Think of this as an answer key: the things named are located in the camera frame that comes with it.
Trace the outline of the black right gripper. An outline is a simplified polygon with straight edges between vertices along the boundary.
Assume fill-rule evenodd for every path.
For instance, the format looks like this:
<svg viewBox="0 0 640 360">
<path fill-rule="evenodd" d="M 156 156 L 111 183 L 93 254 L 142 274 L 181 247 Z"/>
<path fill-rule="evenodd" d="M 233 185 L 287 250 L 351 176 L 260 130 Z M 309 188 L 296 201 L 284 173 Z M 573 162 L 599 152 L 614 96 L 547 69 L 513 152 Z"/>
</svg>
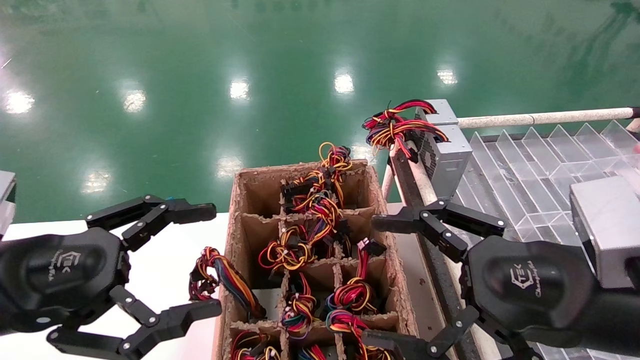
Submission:
<svg viewBox="0 0 640 360">
<path fill-rule="evenodd" d="M 583 339 L 581 317 L 599 283 L 580 246 L 504 239 L 503 219 L 443 200 L 404 206 L 396 214 L 376 214 L 371 227 L 422 235 L 448 259 L 464 264 L 462 295 L 470 306 L 430 341 L 366 329 L 361 336 L 364 346 L 391 351 L 396 360 L 449 360 L 450 348 L 479 323 L 510 348 L 509 360 L 541 360 L 527 341 L 576 347 Z M 450 227 L 483 240 L 469 250 Z"/>
</svg>

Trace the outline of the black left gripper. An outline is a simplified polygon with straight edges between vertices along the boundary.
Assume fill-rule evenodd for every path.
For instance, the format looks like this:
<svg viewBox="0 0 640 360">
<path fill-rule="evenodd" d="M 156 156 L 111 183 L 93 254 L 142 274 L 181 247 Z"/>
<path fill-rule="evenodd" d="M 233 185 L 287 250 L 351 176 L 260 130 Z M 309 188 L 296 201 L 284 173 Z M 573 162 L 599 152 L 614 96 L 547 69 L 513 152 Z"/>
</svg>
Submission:
<svg viewBox="0 0 640 360">
<path fill-rule="evenodd" d="M 103 360 L 141 360 L 158 344 L 185 337 L 194 322 L 222 314 L 217 299 L 173 306 L 156 314 L 125 289 L 130 256 L 169 224 L 211 221 L 214 203 L 189 203 L 153 194 L 87 215 L 89 230 L 2 240 L 1 333 L 51 331 L 60 353 Z M 132 224 L 121 234 L 110 231 Z M 119 305 L 140 327 L 126 338 L 78 331 Z"/>
</svg>

